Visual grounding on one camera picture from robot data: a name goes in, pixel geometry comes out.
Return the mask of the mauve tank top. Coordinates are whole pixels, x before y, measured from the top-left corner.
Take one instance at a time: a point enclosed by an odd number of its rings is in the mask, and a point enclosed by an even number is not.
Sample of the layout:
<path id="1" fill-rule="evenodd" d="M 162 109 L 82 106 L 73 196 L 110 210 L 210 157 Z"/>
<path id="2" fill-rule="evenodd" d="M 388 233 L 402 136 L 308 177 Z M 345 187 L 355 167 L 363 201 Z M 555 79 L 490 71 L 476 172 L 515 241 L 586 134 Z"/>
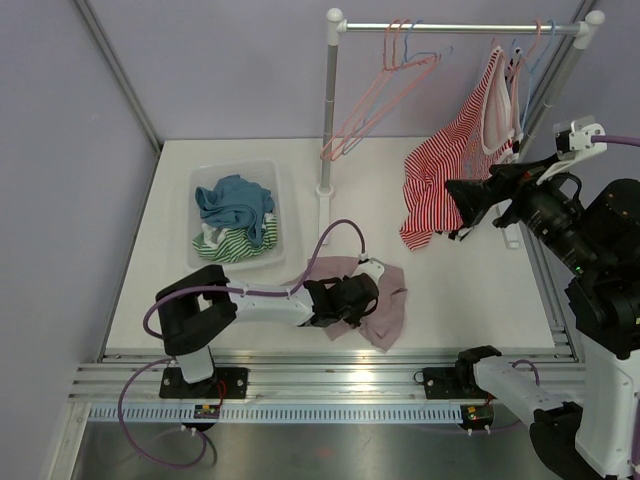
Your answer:
<path id="1" fill-rule="evenodd" d="M 358 266 L 356 257 L 329 256 L 316 259 L 309 280 L 324 280 L 351 275 Z M 402 333 L 405 323 L 404 271 L 396 266 L 384 265 L 385 272 L 379 282 L 379 299 L 376 310 L 366 316 L 359 327 L 351 328 L 340 321 L 324 329 L 334 341 L 344 334 L 358 331 L 374 347 L 388 351 Z"/>

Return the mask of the green striped tank top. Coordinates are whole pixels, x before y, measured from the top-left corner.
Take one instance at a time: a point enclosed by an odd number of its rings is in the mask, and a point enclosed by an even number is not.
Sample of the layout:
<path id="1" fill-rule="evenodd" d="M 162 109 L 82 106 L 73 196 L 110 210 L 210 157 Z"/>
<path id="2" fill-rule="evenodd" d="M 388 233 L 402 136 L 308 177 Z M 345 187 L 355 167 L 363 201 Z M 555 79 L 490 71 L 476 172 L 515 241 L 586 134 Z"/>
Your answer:
<path id="1" fill-rule="evenodd" d="M 276 215 L 263 216 L 258 244 L 252 241 L 250 233 L 249 227 L 217 228 L 202 224 L 201 232 L 191 240 L 191 245 L 201 259 L 212 263 L 234 264 L 261 256 L 277 246 Z"/>

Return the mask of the teal tank top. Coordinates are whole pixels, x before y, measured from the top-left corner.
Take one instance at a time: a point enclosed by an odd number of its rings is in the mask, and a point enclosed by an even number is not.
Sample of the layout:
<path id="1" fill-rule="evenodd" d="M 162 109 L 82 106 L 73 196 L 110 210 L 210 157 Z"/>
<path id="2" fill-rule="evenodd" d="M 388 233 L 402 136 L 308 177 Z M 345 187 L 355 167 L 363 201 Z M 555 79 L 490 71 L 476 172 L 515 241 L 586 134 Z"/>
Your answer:
<path id="1" fill-rule="evenodd" d="M 249 227 L 250 238 L 256 244 L 263 216 L 275 209 L 269 189 L 238 174 L 220 179 L 211 190 L 197 187 L 194 199 L 204 223 L 217 228 Z"/>

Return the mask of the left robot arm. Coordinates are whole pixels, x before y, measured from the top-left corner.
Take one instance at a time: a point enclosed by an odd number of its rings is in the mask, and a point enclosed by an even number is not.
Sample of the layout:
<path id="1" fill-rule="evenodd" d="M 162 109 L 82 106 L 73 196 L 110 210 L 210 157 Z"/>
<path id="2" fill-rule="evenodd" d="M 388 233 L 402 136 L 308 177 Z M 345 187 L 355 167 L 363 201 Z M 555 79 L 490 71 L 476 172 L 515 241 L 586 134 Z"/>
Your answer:
<path id="1" fill-rule="evenodd" d="M 210 343 L 234 323 L 267 323 L 327 328 L 344 322 L 358 327 L 379 303 L 385 267 L 374 260 L 359 261 L 342 278 L 303 280 L 293 286 L 249 285 L 230 281 L 221 266 L 207 266 L 156 294 L 145 315 L 159 317 L 165 354 L 177 362 L 164 369 L 162 399 L 232 399 L 246 397 L 236 384 L 248 370 L 218 368 Z"/>

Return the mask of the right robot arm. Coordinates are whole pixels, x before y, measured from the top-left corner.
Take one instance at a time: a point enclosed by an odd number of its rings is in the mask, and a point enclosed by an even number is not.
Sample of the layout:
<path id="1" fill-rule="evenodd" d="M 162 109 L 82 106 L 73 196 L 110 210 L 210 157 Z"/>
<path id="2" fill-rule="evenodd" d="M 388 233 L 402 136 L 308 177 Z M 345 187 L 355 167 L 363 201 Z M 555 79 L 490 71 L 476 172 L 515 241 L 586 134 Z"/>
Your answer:
<path id="1" fill-rule="evenodd" d="M 571 272 L 566 296 L 584 349 L 581 402 L 545 391 L 492 346 L 462 351 L 450 367 L 415 374 L 430 399 L 502 402 L 528 429 L 542 463 L 564 479 L 639 475 L 639 183 L 610 182 L 583 206 L 567 196 L 557 160 L 496 165 L 482 181 L 446 184 L 462 219 L 524 224 Z"/>

